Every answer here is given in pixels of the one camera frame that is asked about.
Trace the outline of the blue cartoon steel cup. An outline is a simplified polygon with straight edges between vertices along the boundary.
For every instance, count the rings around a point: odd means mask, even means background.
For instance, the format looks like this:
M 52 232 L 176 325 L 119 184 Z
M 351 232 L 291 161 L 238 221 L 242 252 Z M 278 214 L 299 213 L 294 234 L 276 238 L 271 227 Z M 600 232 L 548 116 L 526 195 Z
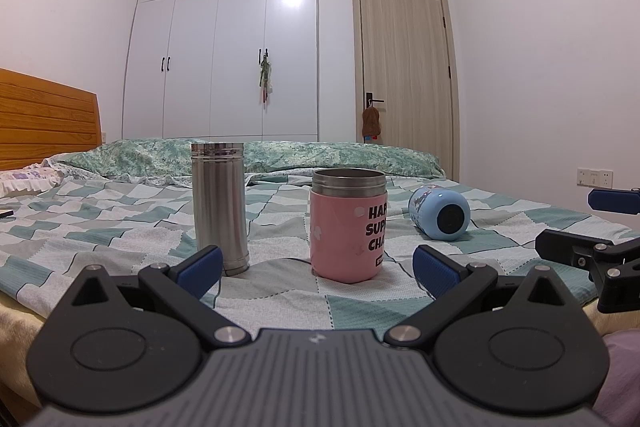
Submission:
M 437 186 L 422 186 L 408 202 L 414 225 L 434 241 L 454 241 L 468 229 L 471 209 L 460 193 Z

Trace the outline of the pink steel cup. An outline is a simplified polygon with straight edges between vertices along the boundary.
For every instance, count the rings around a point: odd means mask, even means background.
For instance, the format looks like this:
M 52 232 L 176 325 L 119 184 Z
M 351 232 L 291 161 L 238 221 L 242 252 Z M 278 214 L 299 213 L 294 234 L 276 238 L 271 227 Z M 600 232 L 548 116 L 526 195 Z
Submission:
M 314 273 L 344 284 L 375 277 L 384 256 L 386 215 L 386 176 L 381 171 L 316 171 L 310 193 L 310 261 Z

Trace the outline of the tall stainless steel flask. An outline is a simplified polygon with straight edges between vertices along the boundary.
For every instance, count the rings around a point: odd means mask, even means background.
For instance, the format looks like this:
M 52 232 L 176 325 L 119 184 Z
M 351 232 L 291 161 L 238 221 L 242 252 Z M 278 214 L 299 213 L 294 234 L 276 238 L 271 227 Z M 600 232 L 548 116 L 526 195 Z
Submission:
M 218 246 L 224 274 L 250 267 L 242 143 L 191 145 L 193 216 L 198 248 Z

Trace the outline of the checkered green white bedsheet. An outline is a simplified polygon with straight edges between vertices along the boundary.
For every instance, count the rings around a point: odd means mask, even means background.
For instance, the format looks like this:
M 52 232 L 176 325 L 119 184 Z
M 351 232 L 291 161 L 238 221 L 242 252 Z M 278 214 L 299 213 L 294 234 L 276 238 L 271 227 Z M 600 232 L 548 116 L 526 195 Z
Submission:
M 420 186 L 414 178 L 387 181 L 382 268 L 367 282 L 345 285 L 317 277 L 310 266 L 310 182 L 258 179 L 246 190 L 250 267 L 226 277 L 206 305 L 250 332 L 282 329 L 375 329 L 416 312 L 430 295 L 413 277 L 411 257 L 424 236 L 408 213 Z M 461 263 L 485 261 L 521 275 L 536 261 L 535 237 L 563 230 L 620 243 L 634 231 L 616 220 L 543 202 L 458 186 L 471 207 L 468 231 L 438 249 Z M 70 282 L 86 265 L 130 275 L 168 265 L 195 249 L 192 195 L 177 185 L 68 179 L 51 191 L 2 200 L 1 330 L 29 343 Z

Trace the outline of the green floral quilt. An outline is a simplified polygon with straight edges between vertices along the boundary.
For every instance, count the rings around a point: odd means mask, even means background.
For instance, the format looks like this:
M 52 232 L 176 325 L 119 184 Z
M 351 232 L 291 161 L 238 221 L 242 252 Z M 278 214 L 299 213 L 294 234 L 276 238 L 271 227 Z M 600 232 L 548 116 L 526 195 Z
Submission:
M 87 152 L 62 153 L 48 165 L 75 179 L 149 185 L 191 184 L 191 146 L 197 139 L 127 139 Z M 363 168 L 387 176 L 444 179 L 436 156 L 410 148 L 357 142 L 250 141 L 243 144 L 244 172 L 255 179 L 309 176 L 324 168 Z

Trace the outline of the brown plush toy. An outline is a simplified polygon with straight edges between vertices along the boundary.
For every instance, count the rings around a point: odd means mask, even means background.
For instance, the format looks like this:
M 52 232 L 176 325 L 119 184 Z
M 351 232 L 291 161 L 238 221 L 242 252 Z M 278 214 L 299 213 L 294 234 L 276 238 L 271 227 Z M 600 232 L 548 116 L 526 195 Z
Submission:
M 376 141 L 381 135 L 380 112 L 374 105 L 362 112 L 361 134 L 364 142 Z

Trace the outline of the patterned pillow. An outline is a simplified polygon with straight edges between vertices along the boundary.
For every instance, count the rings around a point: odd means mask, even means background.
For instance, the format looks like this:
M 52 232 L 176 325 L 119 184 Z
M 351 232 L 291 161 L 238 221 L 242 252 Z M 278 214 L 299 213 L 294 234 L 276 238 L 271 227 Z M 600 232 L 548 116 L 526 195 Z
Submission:
M 2 170 L 0 197 L 40 194 L 58 186 L 63 180 L 60 170 L 38 164 L 21 169 Z

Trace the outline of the wooden headboard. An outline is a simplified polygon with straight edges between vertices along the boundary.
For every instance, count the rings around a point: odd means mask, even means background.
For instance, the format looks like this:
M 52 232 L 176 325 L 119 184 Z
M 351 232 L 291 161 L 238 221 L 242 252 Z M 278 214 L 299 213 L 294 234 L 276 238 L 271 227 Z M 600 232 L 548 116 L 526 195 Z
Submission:
M 12 70 L 1 72 L 1 168 L 23 168 L 103 143 L 95 94 Z

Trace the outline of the hanging green ornament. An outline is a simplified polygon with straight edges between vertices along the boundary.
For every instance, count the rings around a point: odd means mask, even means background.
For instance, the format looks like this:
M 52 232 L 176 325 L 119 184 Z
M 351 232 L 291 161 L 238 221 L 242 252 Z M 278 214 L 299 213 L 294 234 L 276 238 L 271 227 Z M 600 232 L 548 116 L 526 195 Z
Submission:
M 267 49 L 262 51 L 259 57 L 259 88 L 262 104 L 266 105 L 271 93 L 271 64 L 269 62 L 269 52 Z

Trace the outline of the beige wooden door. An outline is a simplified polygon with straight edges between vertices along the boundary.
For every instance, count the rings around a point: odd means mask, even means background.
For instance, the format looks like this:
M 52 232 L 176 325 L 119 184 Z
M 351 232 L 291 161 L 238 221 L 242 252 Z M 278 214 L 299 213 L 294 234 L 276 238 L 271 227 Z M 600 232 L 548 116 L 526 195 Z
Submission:
M 460 108 L 448 0 L 352 0 L 356 140 L 366 93 L 384 103 L 376 140 L 437 156 L 460 176 Z

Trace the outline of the white wardrobe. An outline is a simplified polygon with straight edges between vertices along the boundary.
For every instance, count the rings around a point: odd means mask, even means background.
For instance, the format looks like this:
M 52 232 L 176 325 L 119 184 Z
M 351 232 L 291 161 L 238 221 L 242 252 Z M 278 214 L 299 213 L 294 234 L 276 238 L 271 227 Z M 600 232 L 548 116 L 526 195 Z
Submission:
M 122 135 L 318 139 L 318 0 L 138 0 Z M 262 104 L 259 57 L 269 52 Z

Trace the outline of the white wall socket panel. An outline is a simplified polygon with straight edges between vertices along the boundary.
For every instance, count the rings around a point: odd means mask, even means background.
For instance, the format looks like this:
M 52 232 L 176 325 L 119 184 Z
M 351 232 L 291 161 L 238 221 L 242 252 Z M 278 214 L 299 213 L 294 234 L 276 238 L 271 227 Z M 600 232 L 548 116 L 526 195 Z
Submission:
M 612 170 L 578 168 L 577 185 L 597 188 L 612 188 L 613 174 L 614 172 Z

